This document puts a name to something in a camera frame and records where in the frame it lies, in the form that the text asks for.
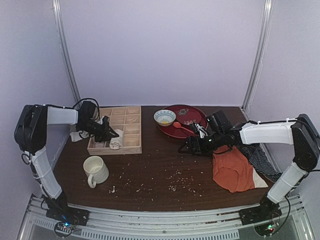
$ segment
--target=plate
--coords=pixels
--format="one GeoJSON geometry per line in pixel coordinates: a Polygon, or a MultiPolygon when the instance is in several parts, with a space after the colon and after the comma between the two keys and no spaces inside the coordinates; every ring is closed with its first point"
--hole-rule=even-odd
{"type": "MultiPolygon", "coordinates": [[[[167,106],[164,109],[166,110],[171,110],[174,113],[177,114],[177,112],[181,109],[189,109],[189,110],[195,110],[196,112],[198,112],[201,116],[201,121],[200,121],[200,125],[205,127],[207,129],[208,127],[208,122],[206,119],[206,115],[204,114],[203,111],[201,111],[200,109],[193,107],[193,106],[188,106],[188,105],[172,105],[172,106],[167,106]]],[[[160,126],[158,125],[158,128],[165,133],[166,135],[173,137],[173,138],[177,138],[177,139],[186,139],[187,137],[191,136],[191,133],[188,133],[187,131],[181,129],[181,128],[176,128],[174,127],[174,125],[170,125],[170,126],[160,126]]]]}
{"type": "Polygon", "coordinates": [[[175,112],[176,120],[182,125],[198,124],[201,122],[201,114],[192,108],[181,108],[175,112]]]}

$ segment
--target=patterned bowl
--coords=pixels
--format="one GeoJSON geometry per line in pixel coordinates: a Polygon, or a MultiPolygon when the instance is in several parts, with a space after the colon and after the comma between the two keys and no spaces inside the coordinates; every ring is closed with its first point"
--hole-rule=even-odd
{"type": "Polygon", "coordinates": [[[176,120],[176,114],[173,111],[162,109],[157,111],[153,118],[160,126],[167,127],[176,120]]]}

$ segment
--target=orange cloth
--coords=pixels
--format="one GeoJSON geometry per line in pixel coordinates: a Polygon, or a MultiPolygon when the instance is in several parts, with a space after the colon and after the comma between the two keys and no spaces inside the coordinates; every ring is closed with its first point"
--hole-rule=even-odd
{"type": "MultiPolygon", "coordinates": [[[[220,153],[228,149],[227,146],[222,146],[215,152],[220,153]]],[[[224,154],[213,154],[213,180],[231,193],[244,192],[259,187],[257,183],[255,184],[257,181],[254,179],[257,178],[255,176],[258,176],[255,169],[235,146],[224,154]]]]}

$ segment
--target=vertical metal post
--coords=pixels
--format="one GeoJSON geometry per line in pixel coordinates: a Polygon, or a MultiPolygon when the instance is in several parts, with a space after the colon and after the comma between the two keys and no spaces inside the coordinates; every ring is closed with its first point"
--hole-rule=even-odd
{"type": "Polygon", "coordinates": [[[255,87],[257,85],[258,78],[259,78],[259,72],[261,69],[261,60],[262,60],[262,56],[266,46],[266,40],[268,39],[268,34],[269,34],[272,7],[273,7],[273,0],[265,0],[258,47],[257,47],[255,60],[254,60],[254,64],[251,72],[250,82],[249,82],[248,89],[246,91],[245,98],[242,105],[242,109],[246,113],[249,111],[249,105],[254,96],[255,87]]]}
{"type": "Polygon", "coordinates": [[[52,6],[53,6],[55,24],[56,24],[58,35],[60,38],[63,58],[64,58],[64,62],[65,62],[65,66],[66,66],[66,70],[69,78],[70,87],[72,90],[74,100],[78,102],[80,101],[81,98],[80,98],[79,90],[77,87],[74,71],[72,69],[71,60],[68,52],[65,29],[64,29],[64,24],[62,20],[61,9],[60,9],[60,0],[52,0],[52,6]]]}

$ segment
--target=wooden box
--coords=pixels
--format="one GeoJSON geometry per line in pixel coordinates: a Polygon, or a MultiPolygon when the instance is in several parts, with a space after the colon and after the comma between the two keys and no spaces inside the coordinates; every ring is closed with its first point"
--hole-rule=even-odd
{"type": "Polygon", "coordinates": [[[90,138],[87,150],[90,155],[141,154],[141,106],[100,108],[100,116],[108,116],[113,130],[123,131],[123,148],[113,150],[109,142],[95,142],[90,138]]]}

